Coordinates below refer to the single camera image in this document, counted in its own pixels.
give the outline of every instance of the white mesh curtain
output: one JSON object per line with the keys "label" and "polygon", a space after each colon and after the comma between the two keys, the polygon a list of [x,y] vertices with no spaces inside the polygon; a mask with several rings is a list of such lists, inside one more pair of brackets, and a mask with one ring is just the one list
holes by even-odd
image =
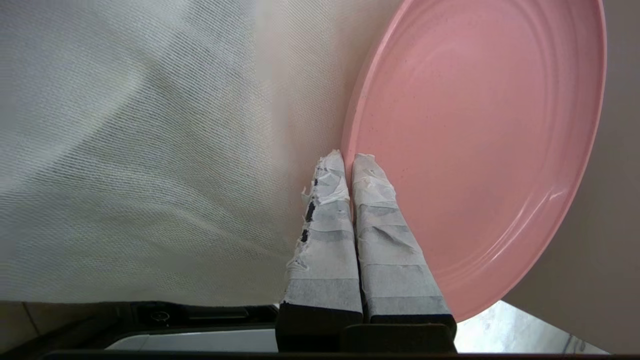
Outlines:
{"label": "white mesh curtain", "polygon": [[279,300],[397,1],[0,3],[0,300]]}

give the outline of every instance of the pink plate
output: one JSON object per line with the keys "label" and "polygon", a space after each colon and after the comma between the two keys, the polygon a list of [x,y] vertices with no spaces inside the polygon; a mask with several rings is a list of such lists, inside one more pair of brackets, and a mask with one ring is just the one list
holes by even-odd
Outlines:
{"label": "pink plate", "polygon": [[372,49],[345,163],[376,156],[457,321],[506,294],[556,232],[591,152],[605,69],[604,11],[591,0],[406,0]]}

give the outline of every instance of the floor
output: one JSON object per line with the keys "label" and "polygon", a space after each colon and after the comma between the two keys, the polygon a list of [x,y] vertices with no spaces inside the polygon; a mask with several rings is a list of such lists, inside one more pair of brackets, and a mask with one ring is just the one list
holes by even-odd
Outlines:
{"label": "floor", "polygon": [[504,301],[458,324],[458,352],[606,354]]}

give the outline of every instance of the pink bowl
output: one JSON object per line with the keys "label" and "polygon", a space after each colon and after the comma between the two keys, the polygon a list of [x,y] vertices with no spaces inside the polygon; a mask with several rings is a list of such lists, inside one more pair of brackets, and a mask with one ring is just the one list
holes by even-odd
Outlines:
{"label": "pink bowl", "polygon": [[372,49],[345,164],[376,156],[457,321],[506,294],[555,234],[591,152],[605,70],[592,0],[406,0]]}

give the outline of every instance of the white fabric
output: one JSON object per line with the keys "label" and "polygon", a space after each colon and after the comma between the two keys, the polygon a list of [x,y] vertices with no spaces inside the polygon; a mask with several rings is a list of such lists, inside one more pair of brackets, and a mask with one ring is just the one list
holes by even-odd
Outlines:
{"label": "white fabric", "polygon": [[397,1],[2,1],[0,300],[277,302]]}

